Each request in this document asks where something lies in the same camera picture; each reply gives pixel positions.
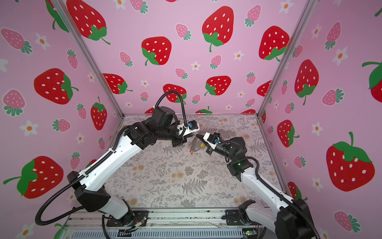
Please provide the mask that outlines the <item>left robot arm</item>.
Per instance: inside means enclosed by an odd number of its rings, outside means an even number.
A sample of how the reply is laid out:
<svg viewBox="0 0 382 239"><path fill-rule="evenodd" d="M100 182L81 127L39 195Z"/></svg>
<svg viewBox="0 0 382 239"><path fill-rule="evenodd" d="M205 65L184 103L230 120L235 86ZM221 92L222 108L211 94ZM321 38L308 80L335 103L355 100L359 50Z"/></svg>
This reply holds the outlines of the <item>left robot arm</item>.
<svg viewBox="0 0 382 239"><path fill-rule="evenodd" d="M174 147L187 142L187 139L200 130L200 125L192 120L181 124L175 112L168 107L156 107L151 117L126 126L116 139L116 145L102 158L95 161L77 176L75 196L88 212L109 214L115 219L129 219L131 209L128 204L111 196L104 183L129 159L159 140L169 140Z"/></svg>

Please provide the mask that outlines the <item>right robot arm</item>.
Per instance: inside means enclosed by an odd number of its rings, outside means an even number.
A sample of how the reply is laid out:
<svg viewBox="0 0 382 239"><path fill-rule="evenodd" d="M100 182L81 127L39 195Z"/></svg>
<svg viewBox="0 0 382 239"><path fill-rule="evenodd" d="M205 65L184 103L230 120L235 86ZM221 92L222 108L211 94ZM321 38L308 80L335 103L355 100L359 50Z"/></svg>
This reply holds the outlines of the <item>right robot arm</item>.
<svg viewBox="0 0 382 239"><path fill-rule="evenodd" d="M222 141L219 133L198 134L196 137L205 145L208 154L215 152L223 156L230 174L267 204L267 209L261 209L254 200L248 200L239 206L244 223L258 223L274 232L279 239L320 238L307 203L293 199L260 175L260 163L247 156L243 138Z"/></svg>

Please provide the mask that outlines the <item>grey strap keyring yellow clasp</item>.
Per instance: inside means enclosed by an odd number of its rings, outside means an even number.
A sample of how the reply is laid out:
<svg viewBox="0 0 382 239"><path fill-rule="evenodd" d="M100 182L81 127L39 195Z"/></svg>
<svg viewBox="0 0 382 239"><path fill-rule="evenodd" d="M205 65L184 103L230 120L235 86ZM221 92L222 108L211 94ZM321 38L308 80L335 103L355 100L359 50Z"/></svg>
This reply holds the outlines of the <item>grey strap keyring yellow clasp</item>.
<svg viewBox="0 0 382 239"><path fill-rule="evenodd" d="M198 138L194 137L194 139L191 142L191 148L195 153L201 149L204 149L205 145L202 141L200 141Z"/></svg>

